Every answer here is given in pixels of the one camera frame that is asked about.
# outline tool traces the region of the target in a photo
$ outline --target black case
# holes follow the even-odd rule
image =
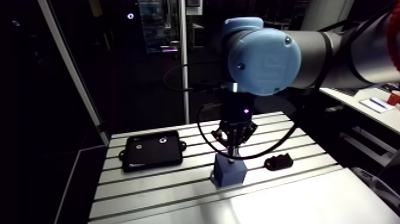
[[[124,172],[182,163],[182,143],[177,131],[132,136],[120,153]]]

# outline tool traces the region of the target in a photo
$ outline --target metal pole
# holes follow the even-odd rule
[[[181,64],[188,63],[188,46],[186,44],[186,0],[179,0],[179,20],[180,20],[180,58]],[[183,89],[189,87],[188,67],[182,67],[182,86]],[[185,115],[185,123],[189,124],[189,93],[183,93],[183,112]]]
[[[60,30],[58,29],[57,24],[54,20],[54,16],[51,12],[50,6],[49,6],[47,0],[37,0],[37,2],[40,5],[40,9],[42,10],[42,13],[45,17],[47,25],[49,26],[49,29],[54,38],[55,44],[57,45],[57,48],[60,51],[60,54],[62,56],[62,59],[64,60],[65,66],[67,67],[67,69],[71,75],[71,78],[75,84],[75,87],[77,88],[78,93],[79,93],[81,99],[83,100],[83,103],[85,104],[87,112],[89,113],[90,118],[92,119],[95,126],[98,128],[99,125],[101,124],[100,119],[96,113],[95,107],[92,105],[92,102],[89,98],[88,93],[86,92],[85,86],[83,85],[82,81],[80,80],[77,68],[75,68],[75,65],[70,57],[68,49],[64,43],[63,37],[61,36]],[[101,137],[104,145],[108,145],[110,143],[110,141],[108,140],[108,137],[105,134],[105,132],[100,131],[100,130],[98,130],[98,132],[100,134],[100,137]]]

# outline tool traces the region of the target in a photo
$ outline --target small black object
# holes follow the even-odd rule
[[[179,141],[179,143],[180,143],[180,150],[181,151],[184,151],[184,150],[186,150],[186,142],[184,142],[184,141]]]
[[[129,137],[125,150],[119,153],[124,172],[180,164],[186,143],[179,141],[177,131]]]
[[[270,171],[282,170],[293,166],[293,160],[289,153],[285,155],[272,156],[264,162],[264,167]]]

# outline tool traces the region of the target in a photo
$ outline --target glass panel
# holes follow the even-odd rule
[[[101,145],[37,1],[14,1],[7,21],[17,77],[21,155],[36,163]]]
[[[180,64],[176,0],[49,0],[106,129],[183,123],[183,95],[163,86]],[[180,70],[168,83],[181,87]]]

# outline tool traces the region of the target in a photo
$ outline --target black cable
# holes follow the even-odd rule
[[[387,5],[384,8],[382,8],[381,10],[379,10],[377,13],[375,13],[371,18],[369,18],[364,24],[362,24],[350,37],[349,39],[345,42],[345,44],[338,50],[337,54],[332,56],[332,57],[328,57],[327,60],[323,65],[323,67],[321,68],[320,74],[318,74],[317,80],[315,81],[315,86],[313,87],[312,91],[309,94],[309,97],[313,97],[315,94],[317,94],[318,90],[320,89],[321,85],[323,84],[326,76],[329,73],[329,70],[331,69],[333,62],[335,61],[335,59],[337,59],[338,57],[340,57],[341,54],[343,54],[343,52],[346,52],[347,49],[349,49],[351,47],[351,44],[373,23],[375,22],[379,17],[381,17],[382,15],[384,15],[385,13],[387,13],[391,8],[393,7],[393,5]],[[272,152],[273,150],[275,150],[276,148],[278,148],[279,146],[281,146],[281,144],[283,144],[287,139],[289,139],[289,137],[293,134],[293,132],[296,130],[297,128],[297,124],[293,124],[293,126],[289,129],[289,131],[283,136],[282,139],[280,139],[278,142],[276,142],[272,147],[268,148],[267,150],[254,154],[254,155],[249,155],[249,156],[245,156],[245,157],[237,157],[237,156],[232,156],[232,155],[228,155],[226,153],[223,153],[222,151],[216,149],[215,146],[212,145],[212,143],[210,143],[210,141],[205,137],[201,127],[200,127],[200,114],[203,111],[203,109],[206,107],[206,105],[203,105],[198,111],[197,111],[197,116],[196,116],[196,123],[197,123],[197,127],[200,131],[200,135],[203,137],[204,141],[218,154],[226,157],[226,158],[231,158],[234,160],[250,160],[253,158],[257,158],[263,155],[266,155],[270,152]]]
[[[177,92],[187,92],[187,91],[192,91],[194,90],[194,88],[187,88],[187,89],[177,89],[171,86],[168,86],[167,84],[167,76],[174,71],[175,69],[179,69],[182,67],[187,67],[187,66],[195,66],[195,65],[200,65],[200,64],[217,64],[217,63],[221,63],[220,61],[203,61],[203,62],[195,62],[195,63],[187,63],[187,64],[182,64],[180,66],[175,66],[172,69],[168,70],[164,76],[162,77],[162,81],[164,83],[164,86],[172,91],[177,91]]]
[[[344,26],[344,25],[350,24],[350,23],[353,23],[353,20],[351,20],[351,19],[346,19],[346,20],[342,20],[342,21],[339,21],[339,22],[337,22],[337,23],[334,23],[334,24],[332,24],[332,25],[329,25],[329,26],[327,26],[327,27],[325,27],[325,28],[319,29],[318,31],[319,31],[319,32],[326,32],[326,31],[333,30],[333,29],[335,29],[335,28],[338,28],[338,27],[340,27],[340,26]]]

